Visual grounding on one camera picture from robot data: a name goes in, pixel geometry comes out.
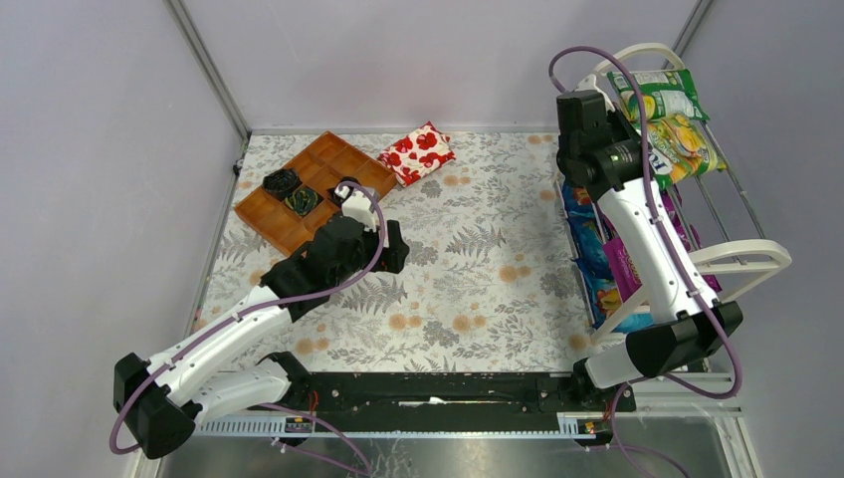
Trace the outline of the purple candy bag front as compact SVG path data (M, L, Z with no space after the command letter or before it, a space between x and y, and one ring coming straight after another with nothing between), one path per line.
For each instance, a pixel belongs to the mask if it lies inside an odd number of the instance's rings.
M698 250L700 248L698 231L685 217L682 210L683 200L678 188L670 186L662 191L661 199L684 248L687 251Z

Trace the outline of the purple candy bag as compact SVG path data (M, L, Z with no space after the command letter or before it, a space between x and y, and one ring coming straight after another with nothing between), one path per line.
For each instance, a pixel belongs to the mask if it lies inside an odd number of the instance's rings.
M683 200L678 188L670 186L662 191L661 199L684 248L687 251L698 250L700 248L698 231L685 217L682 210Z
M627 301L642 286L638 269L620 237L610 239L602 246L602 249L607 257L620 297L623 301Z

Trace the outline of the green candy bag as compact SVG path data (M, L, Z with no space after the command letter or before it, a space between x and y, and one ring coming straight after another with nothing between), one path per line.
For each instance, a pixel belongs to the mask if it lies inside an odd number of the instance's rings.
M684 179L727 168L701 125L682 113L649 120L647 129L653 178L661 191Z
M642 94L647 120L682 114L691 120L710 119L700 104L697 87L689 70L632 72ZM628 79L620 72L609 72L607 79L619 98L619 106L629 120L639 121L638 100Z

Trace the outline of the purple candy bag top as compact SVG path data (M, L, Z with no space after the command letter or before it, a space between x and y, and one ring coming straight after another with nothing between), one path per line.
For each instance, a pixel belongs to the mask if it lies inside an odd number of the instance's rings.
M602 246L602 249L607 257L620 297L623 301L627 301L642 286L638 269L620 237L610 239Z

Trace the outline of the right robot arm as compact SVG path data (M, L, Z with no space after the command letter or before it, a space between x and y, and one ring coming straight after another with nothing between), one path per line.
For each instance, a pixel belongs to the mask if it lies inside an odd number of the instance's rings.
M717 297L667 216L651 175L648 142L595 91L557 97L557 165L583 187L620 235L637 268L653 326L576 368L596 389L654 378L728 344L743 321L739 305Z

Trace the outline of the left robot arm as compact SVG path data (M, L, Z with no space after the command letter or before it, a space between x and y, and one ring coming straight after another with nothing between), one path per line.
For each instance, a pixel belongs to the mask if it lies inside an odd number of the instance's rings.
M117 421L109 437L111 452L139 450L148 459L161 458L207 421L281 400L292 375L273 358L227 378L215 374L259 339L289 328L366 274L400 273L408 254L398 221L368 229L337 214L209 326L150 358L136 353L120 358L113 369Z

